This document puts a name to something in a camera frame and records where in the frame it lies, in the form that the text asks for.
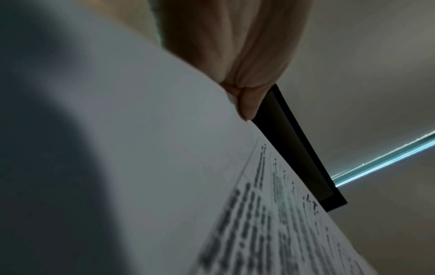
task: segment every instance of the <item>printed page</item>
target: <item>printed page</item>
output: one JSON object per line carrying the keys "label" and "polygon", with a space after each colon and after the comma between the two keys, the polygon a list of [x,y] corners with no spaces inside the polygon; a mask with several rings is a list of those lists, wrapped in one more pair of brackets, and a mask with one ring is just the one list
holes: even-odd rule
{"label": "printed page", "polygon": [[218,84],[77,2],[22,5],[52,58],[17,66],[97,163],[125,273],[374,274]]}

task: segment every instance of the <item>human hand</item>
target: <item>human hand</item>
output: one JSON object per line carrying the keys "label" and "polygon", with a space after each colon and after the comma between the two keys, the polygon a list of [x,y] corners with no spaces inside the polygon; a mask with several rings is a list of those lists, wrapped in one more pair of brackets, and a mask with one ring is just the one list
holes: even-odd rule
{"label": "human hand", "polygon": [[291,61],[311,0],[150,0],[162,44],[237,97],[253,119]]}

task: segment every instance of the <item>black frame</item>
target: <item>black frame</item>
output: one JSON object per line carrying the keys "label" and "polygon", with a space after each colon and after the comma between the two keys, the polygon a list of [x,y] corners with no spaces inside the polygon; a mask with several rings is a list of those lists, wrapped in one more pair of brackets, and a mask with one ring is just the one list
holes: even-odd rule
{"label": "black frame", "polygon": [[[342,194],[340,193],[338,188],[335,187],[334,182],[332,181],[331,177],[329,176],[328,172],[326,171],[325,167],[323,166],[322,162],[320,161],[320,159],[317,156],[316,152],[314,151],[313,147],[309,143],[307,137],[305,136],[305,134],[302,131],[301,127],[299,126],[298,122],[296,121],[295,116],[290,111],[290,108],[288,107],[287,103],[285,102],[285,99],[282,96],[278,85],[275,84],[274,86],[272,86],[272,88],[270,88],[268,93],[273,93],[273,95],[274,95],[276,101],[278,102],[279,106],[281,107],[281,110],[283,111],[286,119],[288,120],[291,127],[293,128],[293,131],[296,133],[297,138],[299,138],[300,142],[302,143],[302,146],[305,148],[306,152],[308,153],[309,157],[311,158],[312,162],[314,163],[315,168],[319,171],[324,182],[326,182],[328,188],[330,189],[330,191],[333,194],[332,196],[329,196],[328,198],[324,198],[324,199],[319,199],[316,197],[317,200],[319,201],[319,203],[322,205],[322,207],[327,212],[347,204],[346,199],[342,196]],[[258,117],[258,116],[261,116],[261,115],[264,115],[264,114],[261,113],[261,107],[260,107],[260,111],[257,114],[257,116],[255,117],[255,119],[253,119],[253,122],[258,126],[258,128],[264,133],[266,138],[269,139],[269,141],[272,143],[272,145],[277,150],[278,150],[278,148],[281,148],[281,151],[278,150],[278,152],[290,164],[291,163],[291,161],[289,161],[290,159],[286,159],[286,157],[285,157],[286,155],[288,155],[288,153],[284,154],[284,152],[282,152],[283,148],[285,148],[285,146],[283,146],[283,144],[277,143],[278,142],[278,141],[276,141],[277,139],[271,138],[271,135],[276,135],[276,133],[279,134],[280,131],[277,129],[274,129],[273,133],[268,133],[267,128],[262,127],[261,123],[259,123],[259,121],[261,120],[261,117]]]}

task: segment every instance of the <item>white paper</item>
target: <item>white paper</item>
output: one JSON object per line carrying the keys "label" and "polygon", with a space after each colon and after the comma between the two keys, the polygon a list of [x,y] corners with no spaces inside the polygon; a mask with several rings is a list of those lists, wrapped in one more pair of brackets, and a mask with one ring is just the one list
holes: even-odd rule
{"label": "white paper", "polygon": [[[130,273],[233,274],[242,258],[246,274],[252,258],[252,274],[261,274],[259,263],[263,274],[375,274],[219,85],[75,2],[31,2],[49,17],[50,35],[68,58],[28,66],[27,77],[71,119],[97,160]],[[247,183],[223,270],[219,262]],[[202,259],[236,190],[221,249],[205,267]],[[258,236],[250,252],[254,224]]]}

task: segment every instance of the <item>blue light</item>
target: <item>blue light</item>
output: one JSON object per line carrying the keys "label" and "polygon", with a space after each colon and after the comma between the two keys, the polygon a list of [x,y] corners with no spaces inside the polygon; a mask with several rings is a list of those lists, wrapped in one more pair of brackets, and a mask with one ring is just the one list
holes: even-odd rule
{"label": "blue light", "polygon": [[361,177],[363,177],[365,175],[368,175],[370,173],[378,171],[379,169],[387,167],[387,166],[389,166],[389,165],[391,165],[393,163],[401,161],[402,159],[405,159],[405,158],[407,158],[409,156],[417,154],[417,153],[419,153],[419,152],[421,152],[423,150],[426,150],[426,149],[428,149],[428,148],[430,148],[430,147],[432,147],[434,145],[435,145],[435,140],[432,140],[430,142],[424,143],[424,144],[422,144],[422,145],[420,145],[420,146],[418,146],[418,147],[416,147],[416,148],[414,148],[414,149],[412,149],[412,150],[410,150],[408,152],[405,152],[403,154],[398,155],[397,157],[395,157],[393,159],[390,159],[390,160],[387,160],[385,162],[382,162],[382,163],[380,163],[380,164],[378,164],[378,165],[376,165],[374,167],[371,167],[370,169],[368,169],[366,171],[363,171],[363,172],[361,172],[359,174],[356,174],[356,175],[354,175],[354,176],[352,176],[352,177],[350,177],[348,179],[345,179],[344,181],[337,183],[335,186],[336,187],[341,187],[341,186],[343,186],[345,184],[348,184],[349,182],[357,180],[357,179],[359,179],[359,178],[361,178]]}

